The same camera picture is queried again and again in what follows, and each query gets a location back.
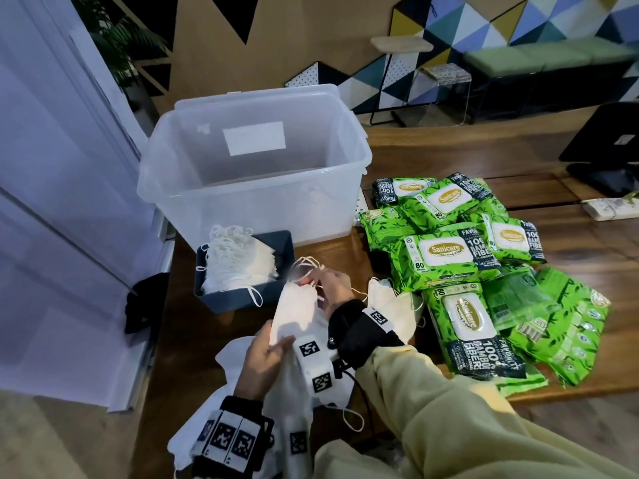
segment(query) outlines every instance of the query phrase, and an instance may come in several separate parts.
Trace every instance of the green cushion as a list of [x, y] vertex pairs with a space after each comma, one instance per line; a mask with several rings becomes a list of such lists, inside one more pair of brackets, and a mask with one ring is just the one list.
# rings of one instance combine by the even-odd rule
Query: green cushion
[[543, 64], [543, 72], [590, 65], [592, 57], [557, 42], [517, 45], [517, 50]]
[[515, 47], [484, 48], [466, 52], [464, 59], [490, 77], [539, 72], [543, 64]]
[[637, 54], [630, 47], [600, 37], [576, 38], [558, 43], [589, 55], [593, 64], [613, 64], [637, 58]]

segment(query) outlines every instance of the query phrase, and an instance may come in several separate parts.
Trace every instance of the clear plastic storage box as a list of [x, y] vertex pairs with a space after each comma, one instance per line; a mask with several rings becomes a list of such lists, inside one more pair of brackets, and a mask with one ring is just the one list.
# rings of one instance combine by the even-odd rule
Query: clear plastic storage box
[[187, 99], [158, 121], [137, 192], [193, 250], [215, 224], [328, 240], [353, 225], [366, 137], [334, 85]]

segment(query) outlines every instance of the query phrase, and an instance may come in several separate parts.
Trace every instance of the monitor stand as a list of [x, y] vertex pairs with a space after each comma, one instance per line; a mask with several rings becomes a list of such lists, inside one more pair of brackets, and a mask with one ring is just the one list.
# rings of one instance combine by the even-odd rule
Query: monitor stand
[[607, 197], [625, 197], [639, 191], [639, 166], [605, 166], [595, 163], [573, 163], [566, 170], [571, 176], [592, 186]]

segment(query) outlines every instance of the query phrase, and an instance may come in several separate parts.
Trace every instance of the wooden table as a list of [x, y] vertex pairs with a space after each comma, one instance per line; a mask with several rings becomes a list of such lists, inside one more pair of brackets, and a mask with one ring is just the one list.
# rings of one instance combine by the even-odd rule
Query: wooden table
[[[577, 387], [563, 389], [552, 372], [540, 370], [550, 386], [520, 395], [512, 403], [539, 403], [639, 390], [639, 220], [595, 222], [576, 204], [598, 194], [567, 176], [557, 156], [592, 110], [509, 122], [441, 129], [376, 129], [369, 132], [373, 161], [362, 187], [379, 177], [445, 177], [461, 171], [484, 177], [511, 215], [537, 225], [549, 263], [613, 302], [597, 363]], [[347, 272], [356, 289], [374, 275], [356, 229], [347, 237], [296, 249], [322, 264]], [[215, 355], [229, 340], [255, 333], [273, 316], [275, 305], [214, 315], [193, 296], [195, 254], [178, 237], [164, 322], [132, 460], [131, 479], [171, 479], [171, 436], [225, 383]], [[416, 346], [447, 372], [432, 333], [416, 333]], [[355, 389], [351, 408], [365, 416]], [[385, 429], [375, 414], [377, 431]], [[317, 450], [336, 438], [365, 448], [369, 424], [351, 432], [335, 410], [315, 412], [311, 445]]]

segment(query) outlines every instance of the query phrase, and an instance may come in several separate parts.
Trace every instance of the power strip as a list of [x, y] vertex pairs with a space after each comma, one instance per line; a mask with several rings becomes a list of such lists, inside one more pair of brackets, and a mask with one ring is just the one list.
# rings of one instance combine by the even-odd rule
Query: power strip
[[366, 203], [366, 198], [364, 198], [362, 188], [360, 188], [359, 193], [357, 194], [357, 206], [355, 207], [355, 219], [353, 220], [353, 225], [361, 227], [362, 222], [360, 222], [359, 216], [364, 212], [368, 212], [368, 210], [369, 208]]

